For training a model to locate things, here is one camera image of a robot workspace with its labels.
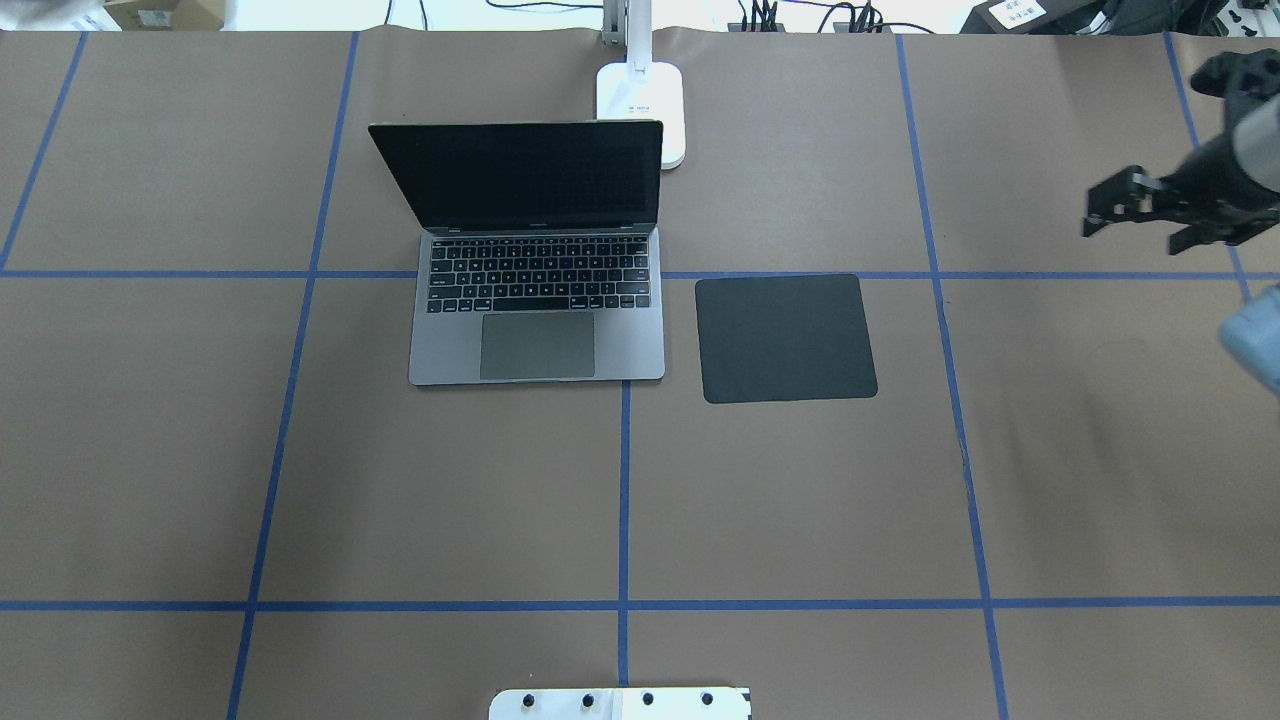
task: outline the silver laptop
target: silver laptop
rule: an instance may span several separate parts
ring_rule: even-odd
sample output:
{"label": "silver laptop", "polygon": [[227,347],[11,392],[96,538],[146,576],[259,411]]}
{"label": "silver laptop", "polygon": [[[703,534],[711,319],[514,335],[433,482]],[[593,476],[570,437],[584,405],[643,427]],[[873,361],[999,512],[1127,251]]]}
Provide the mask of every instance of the silver laptop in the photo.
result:
{"label": "silver laptop", "polygon": [[369,133],[422,225],[411,383],[663,375],[662,123]]}

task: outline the mouse pad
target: mouse pad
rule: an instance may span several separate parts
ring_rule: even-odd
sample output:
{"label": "mouse pad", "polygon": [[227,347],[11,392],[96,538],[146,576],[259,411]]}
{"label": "mouse pad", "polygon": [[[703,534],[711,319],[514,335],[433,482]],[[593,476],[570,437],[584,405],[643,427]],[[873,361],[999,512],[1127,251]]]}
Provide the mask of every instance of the mouse pad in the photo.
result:
{"label": "mouse pad", "polygon": [[708,279],[694,293],[708,402],[876,395],[856,275]]}

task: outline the white lamp base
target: white lamp base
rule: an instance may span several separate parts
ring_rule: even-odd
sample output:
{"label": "white lamp base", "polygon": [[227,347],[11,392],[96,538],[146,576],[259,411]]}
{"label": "white lamp base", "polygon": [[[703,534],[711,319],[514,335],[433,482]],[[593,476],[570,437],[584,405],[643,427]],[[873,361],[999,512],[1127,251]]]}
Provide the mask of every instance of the white lamp base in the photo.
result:
{"label": "white lamp base", "polygon": [[595,118],[662,120],[662,169],[685,160],[685,79],[671,63],[650,63],[649,78],[636,79],[626,63],[595,74]]}

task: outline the white mounting bracket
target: white mounting bracket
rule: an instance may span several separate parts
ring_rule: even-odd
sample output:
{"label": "white mounting bracket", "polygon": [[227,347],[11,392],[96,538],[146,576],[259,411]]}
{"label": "white mounting bracket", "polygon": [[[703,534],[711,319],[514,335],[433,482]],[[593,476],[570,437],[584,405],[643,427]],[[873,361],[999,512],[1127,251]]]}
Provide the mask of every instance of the white mounting bracket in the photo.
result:
{"label": "white mounting bracket", "polygon": [[660,120],[662,169],[685,160],[685,79],[671,63],[653,61],[652,0],[605,0],[605,45],[627,49],[625,63],[595,74],[595,117],[600,120]]}
{"label": "white mounting bracket", "polygon": [[749,688],[503,691],[489,720],[751,720]]}

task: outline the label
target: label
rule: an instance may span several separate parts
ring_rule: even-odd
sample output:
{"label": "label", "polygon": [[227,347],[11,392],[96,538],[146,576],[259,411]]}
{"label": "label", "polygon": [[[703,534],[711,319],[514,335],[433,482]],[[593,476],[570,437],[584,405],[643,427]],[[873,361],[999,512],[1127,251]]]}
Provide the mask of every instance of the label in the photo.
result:
{"label": "label", "polygon": [[1000,24],[1005,26],[1005,29],[1014,29],[1046,14],[1044,8],[1041,8],[1036,0],[1005,0],[987,9],[991,10],[992,17],[1000,20]]}
{"label": "label", "polygon": [[142,27],[172,27],[173,13],[169,10],[138,10],[138,22]]}

